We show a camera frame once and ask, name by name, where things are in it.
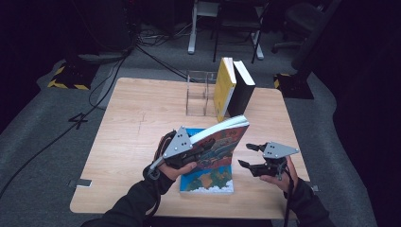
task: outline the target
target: cable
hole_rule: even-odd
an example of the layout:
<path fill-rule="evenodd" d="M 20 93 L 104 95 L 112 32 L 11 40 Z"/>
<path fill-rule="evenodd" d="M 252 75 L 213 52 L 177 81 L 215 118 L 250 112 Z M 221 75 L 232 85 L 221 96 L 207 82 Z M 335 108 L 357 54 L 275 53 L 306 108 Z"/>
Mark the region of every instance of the cable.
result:
<path fill-rule="evenodd" d="M 114 74 L 114 78 L 112 81 L 112 85 L 114 84 L 114 81 L 117 77 L 118 71 L 122 65 L 122 63 L 124 62 L 126 58 L 123 59 L 123 61 L 121 61 L 118 65 L 117 70 L 115 71 Z M 40 155 L 41 153 L 43 153 L 46 149 L 50 148 L 53 144 L 55 144 L 57 141 L 59 141 L 66 133 L 68 133 L 70 130 L 72 130 L 77 124 L 79 124 L 80 122 L 82 122 L 82 120 L 88 116 L 93 110 L 95 110 L 97 108 L 97 106 L 103 101 L 104 98 L 106 98 L 107 94 L 110 92 L 110 90 L 112 89 L 113 86 L 110 86 L 109 89 L 107 90 L 106 94 L 103 96 L 103 98 L 101 98 L 98 103 L 88 112 L 88 113 L 84 113 L 83 116 L 81 117 L 80 120 L 78 120 L 77 122 L 75 122 L 72 126 L 70 126 L 66 131 L 64 131 L 62 134 L 60 134 L 58 137 L 56 137 L 56 139 L 52 140 L 48 145 L 46 145 L 44 148 L 42 148 L 41 150 L 39 150 L 35 155 L 33 155 L 29 160 L 27 160 L 12 176 L 11 178 L 7 181 L 7 183 L 4 185 L 4 187 L 2 188 L 1 192 L 0 192 L 0 200 L 3 198 L 4 193 L 6 192 L 7 188 L 9 187 L 9 185 L 11 184 L 11 182 L 15 179 L 15 177 L 32 161 L 34 160 L 38 155 Z"/>
<path fill-rule="evenodd" d="M 109 76 L 107 76 L 105 79 L 103 79 L 103 81 L 101 81 L 98 85 L 97 85 L 97 87 L 91 92 L 91 94 L 89 94 L 89 104 L 92 106 L 92 107 L 95 107 L 95 105 L 94 104 L 92 104 L 92 101 L 91 101 L 91 97 L 92 97 L 92 95 L 94 94 L 94 92 L 95 92 L 95 90 L 97 90 L 97 88 L 99 88 L 100 87 L 100 85 L 102 85 L 104 82 L 106 82 L 106 80 L 107 79 L 109 79 L 111 76 L 112 76 L 112 74 L 113 74 L 113 71 L 114 71 L 114 68 L 116 67 L 118 65 L 118 62 L 116 62 L 115 63 L 115 65 L 113 66 L 113 68 L 112 68 L 112 72 L 110 72 L 110 75 Z"/>
<path fill-rule="evenodd" d="M 288 216 L 289 216 L 289 203 L 292 197 L 292 191 L 294 190 L 294 180 L 292 180 L 291 174 L 289 173 L 289 168 L 284 169 L 289 177 L 289 186 L 288 186 L 288 196 L 287 196 L 287 207 L 286 207 L 286 216 L 284 218 L 284 227 L 288 226 Z"/>
<path fill-rule="evenodd" d="M 151 57 L 153 60 L 155 60 L 156 62 L 160 63 L 163 67 L 165 67 L 166 69 L 168 69 L 169 71 L 171 71 L 174 74 L 177 74 L 178 76 L 180 76 L 181 78 L 187 80 L 187 74 L 184 73 L 183 71 L 180 71 L 179 69 L 173 67 L 172 65 L 159 60 L 158 58 L 150 55 L 147 51 L 145 51 L 143 48 L 141 48 L 139 45 L 136 46 L 140 52 L 144 53 L 145 55 L 148 55 L 149 57 Z"/>
<path fill-rule="evenodd" d="M 163 156 L 163 154 L 166 152 L 166 149 L 168 145 L 171 143 L 172 139 L 174 138 L 176 134 L 176 131 L 171 131 L 167 133 L 165 136 L 162 137 L 162 139 L 159 142 L 159 146 L 156 149 L 156 152 L 154 152 L 154 157 L 153 157 L 153 162 L 154 163 L 159 157 Z M 158 179 L 160 176 L 160 170 L 156 167 L 155 169 L 157 171 L 156 175 L 154 176 L 154 179 L 149 176 L 153 180 L 153 185 L 155 188 L 155 194 L 156 194 L 156 204 L 154 205 L 153 209 L 149 212 L 149 214 L 146 215 L 146 220 L 152 218 L 154 214 L 156 214 L 157 210 L 159 209 L 159 205 L 161 202 L 161 194 L 159 190 L 159 184 L 158 184 Z"/>
<path fill-rule="evenodd" d="M 121 61 L 121 60 L 123 60 L 124 58 L 127 58 L 129 55 L 126 53 L 126 52 L 124 52 L 123 54 L 121 54 L 121 56 L 119 56 L 119 57 L 115 57 L 115 58 L 106 58 L 106 59 L 101 59 L 101 58 L 99 58 L 99 59 L 85 59 L 85 58 L 82 58 L 81 56 L 78 56 L 80 59 L 82 59 L 83 60 L 83 62 L 85 62 L 85 63 L 87 63 L 87 64 L 107 64 L 107 63 L 113 63 L 113 62 L 116 62 L 116 61 Z"/>
<path fill-rule="evenodd" d="M 190 26 L 192 26 L 192 23 L 187 24 L 186 26 L 184 26 L 183 28 L 179 29 L 173 36 L 172 38 L 166 35 L 156 35 L 154 34 L 154 31 L 151 29 L 147 29 L 147 30 L 143 30 L 140 32 L 138 40 L 140 41 L 140 44 L 143 46 L 159 46 L 164 44 L 167 41 L 172 41 L 172 40 L 178 40 L 180 38 L 182 38 L 183 36 L 189 36 L 191 33 L 186 33 L 186 34 L 181 34 L 182 32 L 186 31 Z M 150 32 L 152 31 L 153 34 L 149 34 L 148 36 L 144 36 L 141 35 L 142 33 L 144 33 L 144 31 L 146 32 Z M 155 39 L 155 41 L 153 43 L 146 43 L 144 42 L 144 39 Z"/>

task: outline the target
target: person's right hand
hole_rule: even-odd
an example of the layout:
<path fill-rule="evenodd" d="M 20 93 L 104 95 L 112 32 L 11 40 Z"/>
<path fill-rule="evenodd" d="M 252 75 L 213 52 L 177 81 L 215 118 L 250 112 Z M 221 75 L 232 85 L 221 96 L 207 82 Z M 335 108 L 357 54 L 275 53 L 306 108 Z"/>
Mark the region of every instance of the person's right hand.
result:
<path fill-rule="evenodd" d="M 175 169 L 163 163 L 159 166 L 160 171 L 162 171 L 171 181 L 177 180 L 180 175 L 190 172 L 197 166 L 196 162 L 188 163 L 187 165 L 181 167 L 180 169 Z"/>
<path fill-rule="evenodd" d="M 291 158 L 289 156 L 287 156 L 287 166 L 289 168 L 289 173 L 291 174 L 291 178 L 294 181 L 294 189 L 295 189 L 298 184 L 298 175 L 297 171 L 295 170 L 294 164 L 292 163 Z M 272 177 L 269 175 L 262 175 L 259 177 L 259 179 L 267 183 L 273 183 L 277 185 L 281 190 L 288 193 L 289 176 L 285 172 L 283 172 L 281 176 L 282 176 L 281 181 L 279 181 L 277 177 Z"/>

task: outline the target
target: gray carpet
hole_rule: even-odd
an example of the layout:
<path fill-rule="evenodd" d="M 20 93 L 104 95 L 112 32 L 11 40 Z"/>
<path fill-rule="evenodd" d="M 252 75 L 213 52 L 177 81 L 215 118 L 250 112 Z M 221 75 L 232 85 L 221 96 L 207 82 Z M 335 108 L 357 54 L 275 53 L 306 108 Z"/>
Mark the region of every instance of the gray carpet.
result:
<path fill-rule="evenodd" d="M 143 48 L 182 71 L 217 71 L 218 62 L 212 62 L 213 44 L 209 35 L 207 30 L 198 33 L 194 55 L 186 53 L 187 36 Z M 276 55 L 270 53 L 272 44 L 280 41 L 281 34 L 263 34 L 261 44 L 265 59 L 254 64 L 251 64 L 252 51 L 245 47 L 225 47 L 218 56 L 243 60 L 258 87 L 273 88 L 274 74 L 295 72 L 290 61 L 296 50 L 280 50 Z M 38 80 L 41 92 L 0 136 L 1 187 L 29 158 L 72 126 L 69 118 L 88 113 L 92 109 L 89 99 L 96 103 L 111 85 L 101 82 L 110 75 L 114 63 L 99 68 L 91 91 L 47 88 L 61 63 L 56 63 L 51 72 Z M 183 80 L 137 50 L 125 60 L 117 76 Z M 317 194 L 337 226 L 376 226 L 366 188 L 348 160 L 333 126 L 336 101 L 313 74 L 308 83 L 314 100 L 286 98 L 285 102 L 311 183 L 320 188 Z M 102 106 L 107 105 L 108 99 L 104 100 Z M 80 177 L 103 114 L 100 109 L 91 112 L 88 122 L 79 130 L 70 130 L 23 169 L 0 200 L 0 226 L 80 226 L 85 220 L 100 216 L 72 213 L 69 204 L 74 188 L 67 184 Z M 275 220 L 273 225 L 282 226 L 283 221 Z"/>

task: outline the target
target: dark background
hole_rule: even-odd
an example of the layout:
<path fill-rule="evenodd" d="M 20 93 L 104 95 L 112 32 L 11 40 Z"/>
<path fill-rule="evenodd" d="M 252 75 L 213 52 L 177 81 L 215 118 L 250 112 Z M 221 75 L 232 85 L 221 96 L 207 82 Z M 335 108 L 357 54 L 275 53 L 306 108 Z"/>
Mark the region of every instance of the dark background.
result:
<path fill-rule="evenodd" d="M 133 15 L 125 14 L 122 2 L 113 2 L 76 3 L 86 20 L 92 21 L 97 37 L 113 50 L 130 44 L 130 35 L 136 29 L 133 24 L 157 24 L 148 18 L 154 13 L 153 1 L 143 7 L 139 1 L 123 1 L 138 10 Z M 267 29 L 280 29 L 280 12 L 292 2 L 272 7 Z M 175 23 L 190 20 L 190 15 L 178 16 L 180 5 L 167 3 L 174 13 L 166 24 L 156 26 L 171 33 Z M 93 6 L 104 13 L 91 13 Z M 396 159 L 401 135 L 399 9 L 396 1 L 342 1 L 307 56 L 314 60 L 311 70 L 337 100 L 333 120 L 338 137 L 368 189 L 379 226 L 393 226 L 394 217 L 401 213 Z M 111 50 L 96 44 L 72 1 L 6 0 L 1 1 L 0 10 L 2 131 L 39 93 L 37 78 L 49 72 L 55 62 Z"/>

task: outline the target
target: table leg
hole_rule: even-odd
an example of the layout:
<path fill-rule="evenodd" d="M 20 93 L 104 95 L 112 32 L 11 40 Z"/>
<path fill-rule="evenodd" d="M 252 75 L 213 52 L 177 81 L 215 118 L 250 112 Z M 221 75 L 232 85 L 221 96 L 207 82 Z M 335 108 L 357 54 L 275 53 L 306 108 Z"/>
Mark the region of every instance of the table leg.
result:
<path fill-rule="evenodd" d="M 195 53 L 195 42 L 197 41 L 197 19 L 198 19 L 198 0 L 194 1 L 194 8 L 192 9 L 192 30 L 189 37 L 188 54 Z"/>

